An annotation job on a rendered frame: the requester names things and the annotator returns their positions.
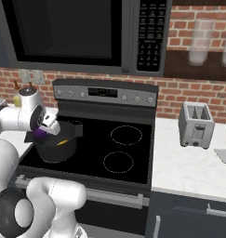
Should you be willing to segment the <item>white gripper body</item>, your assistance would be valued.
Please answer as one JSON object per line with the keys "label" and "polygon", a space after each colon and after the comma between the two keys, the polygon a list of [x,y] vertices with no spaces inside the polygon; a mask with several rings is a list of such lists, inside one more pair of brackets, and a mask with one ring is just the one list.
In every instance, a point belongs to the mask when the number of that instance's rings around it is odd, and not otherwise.
{"label": "white gripper body", "polygon": [[41,129],[48,134],[57,136],[60,133],[60,124],[58,121],[55,121],[51,126],[41,125]]}

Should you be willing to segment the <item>purple eggplant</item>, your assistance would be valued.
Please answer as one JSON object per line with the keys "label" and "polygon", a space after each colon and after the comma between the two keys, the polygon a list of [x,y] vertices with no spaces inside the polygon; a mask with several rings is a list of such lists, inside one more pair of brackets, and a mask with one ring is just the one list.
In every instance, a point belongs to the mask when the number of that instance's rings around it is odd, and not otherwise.
{"label": "purple eggplant", "polygon": [[47,136],[47,133],[46,133],[45,131],[43,131],[42,129],[37,128],[37,129],[34,131],[34,136],[35,136],[37,139],[44,139],[44,138]]}

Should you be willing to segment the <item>black cooking pot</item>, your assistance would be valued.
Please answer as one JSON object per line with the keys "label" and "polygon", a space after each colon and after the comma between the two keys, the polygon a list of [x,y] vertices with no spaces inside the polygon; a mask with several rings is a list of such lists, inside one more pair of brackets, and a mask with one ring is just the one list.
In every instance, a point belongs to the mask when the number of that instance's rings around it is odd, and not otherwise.
{"label": "black cooking pot", "polygon": [[[32,142],[39,157],[51,164],[63,162],[72,157],[77,148],[77,139],[83,136],[83,124],[79,121],[60,121],[60,133],[57,136],[47,134],[44,139],[37,139],[34,132],[27,132],[24,142]],[[67,139],[68,142],[57,145]]]}

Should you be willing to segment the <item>yellow bottle with brown cap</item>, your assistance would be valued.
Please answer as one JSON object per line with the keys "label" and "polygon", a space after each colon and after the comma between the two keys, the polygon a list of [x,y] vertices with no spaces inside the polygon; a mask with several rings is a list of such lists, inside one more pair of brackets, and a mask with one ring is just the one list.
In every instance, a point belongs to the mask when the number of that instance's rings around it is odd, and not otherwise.
{"label": "yellow bottle with brown cap", "polygon": [[14,97],[13,97],[13,103],[16,107],[20,107],[21,106],[21,99],[20,99],[20,95],[19,95],[19,91],[20,91],[20,87],[18,86],[17,81],[14,81]]}

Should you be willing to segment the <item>black and steel stove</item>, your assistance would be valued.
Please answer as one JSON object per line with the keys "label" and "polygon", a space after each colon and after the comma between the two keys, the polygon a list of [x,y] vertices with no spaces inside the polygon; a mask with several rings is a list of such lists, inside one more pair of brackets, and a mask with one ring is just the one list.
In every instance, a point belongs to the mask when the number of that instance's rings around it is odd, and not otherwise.
{"label": "black and steel stove", "polygon": [[86,188],[150,199],[153,139],[158,87],[87,79],[58,79],[53,83],[60,121],[79,121],[83,136],[67,161],[48,164],[35,147],[22,156],[18,176],[53,177],[77,181]]}

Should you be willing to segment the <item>black and grey microwave oven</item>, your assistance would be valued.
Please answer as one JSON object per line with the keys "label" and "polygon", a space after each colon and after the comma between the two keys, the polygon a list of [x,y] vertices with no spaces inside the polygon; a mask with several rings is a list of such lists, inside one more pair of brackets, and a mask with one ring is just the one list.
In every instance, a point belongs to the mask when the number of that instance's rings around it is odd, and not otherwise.
{"label": "black and grey microwave oven", "polygon": [[0,0],[3,68],[162,76],[172,0]]}

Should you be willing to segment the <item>black oven door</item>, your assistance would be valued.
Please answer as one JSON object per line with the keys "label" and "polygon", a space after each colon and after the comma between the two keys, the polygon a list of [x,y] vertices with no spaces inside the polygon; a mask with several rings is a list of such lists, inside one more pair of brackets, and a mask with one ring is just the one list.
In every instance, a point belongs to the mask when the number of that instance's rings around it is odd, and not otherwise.
{"label": "black oven door", "polygon": [[144,238],[148,209],[149,206],[137,209],[86,200],[75,216],[93,238]]}

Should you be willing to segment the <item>dark wooden shelf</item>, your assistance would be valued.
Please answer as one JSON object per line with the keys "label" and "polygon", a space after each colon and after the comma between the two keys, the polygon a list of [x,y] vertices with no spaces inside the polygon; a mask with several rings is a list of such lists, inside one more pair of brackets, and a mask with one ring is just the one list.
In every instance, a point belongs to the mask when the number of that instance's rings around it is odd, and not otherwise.
{"label": "dark wooden shelf", "polygon": [[188,51],[168,50],[164,77],[226,82],[226,67],[221,64],[221,56],[221,52],[209,52],[202,66],[192,66]]}

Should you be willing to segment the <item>silver toaster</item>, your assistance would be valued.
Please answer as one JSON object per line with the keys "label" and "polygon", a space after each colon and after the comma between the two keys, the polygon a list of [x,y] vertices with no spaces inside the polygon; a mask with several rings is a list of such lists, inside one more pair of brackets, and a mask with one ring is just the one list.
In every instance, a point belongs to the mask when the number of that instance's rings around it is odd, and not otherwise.
{"label": "silver toaster", "polygon": [[215,122],[206,103],[184,101],[179,113],[179,141],[182,147],[194,146],[207,150]]}

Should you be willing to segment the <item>dark blue drawer front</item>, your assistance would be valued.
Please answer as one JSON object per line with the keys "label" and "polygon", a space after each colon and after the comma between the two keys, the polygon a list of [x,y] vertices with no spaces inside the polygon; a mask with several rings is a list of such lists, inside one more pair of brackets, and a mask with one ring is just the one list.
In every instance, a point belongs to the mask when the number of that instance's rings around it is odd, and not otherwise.
{"label": "dark blue drawer front", "polygon": [[226,211],[226,203],[164,192],[151,192],[151,202],[157,209],[165,211],[181,211],[186,213],[207,215],[206,208]]}

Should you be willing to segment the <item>dark blue cupboard door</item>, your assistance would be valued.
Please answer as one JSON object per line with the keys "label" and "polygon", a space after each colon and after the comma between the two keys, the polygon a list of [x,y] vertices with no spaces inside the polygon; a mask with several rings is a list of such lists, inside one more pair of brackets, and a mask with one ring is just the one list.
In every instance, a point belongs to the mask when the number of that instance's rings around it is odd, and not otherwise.
{"label": "dark blue cupboard door", "polygon": [[158,238],[226,238],[226,218],[152,208],[145,238],[153,238],[155,216],[161,217]]}

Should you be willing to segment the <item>grey flat tray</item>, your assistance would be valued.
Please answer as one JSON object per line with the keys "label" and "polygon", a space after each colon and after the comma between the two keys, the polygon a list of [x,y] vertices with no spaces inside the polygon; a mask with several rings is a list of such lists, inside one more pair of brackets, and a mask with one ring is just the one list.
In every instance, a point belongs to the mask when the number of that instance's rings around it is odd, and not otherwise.
{"label": "grey flat tray", "polygon": [[215,149],[215,153],[220,158],[222,163],[226,164],[226,149]]}

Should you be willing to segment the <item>grey wall power outlet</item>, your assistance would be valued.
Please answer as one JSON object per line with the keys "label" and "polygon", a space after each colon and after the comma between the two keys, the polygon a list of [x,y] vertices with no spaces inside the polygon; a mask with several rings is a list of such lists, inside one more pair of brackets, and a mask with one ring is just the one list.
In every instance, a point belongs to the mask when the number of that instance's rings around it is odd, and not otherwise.
{"label": "grey wall power outlet", "polygon": [[19,69],[20,79],[22,83],[33,82],[37,85],[43,85],[45,83],[44,74],[40,70],[26,70]]}

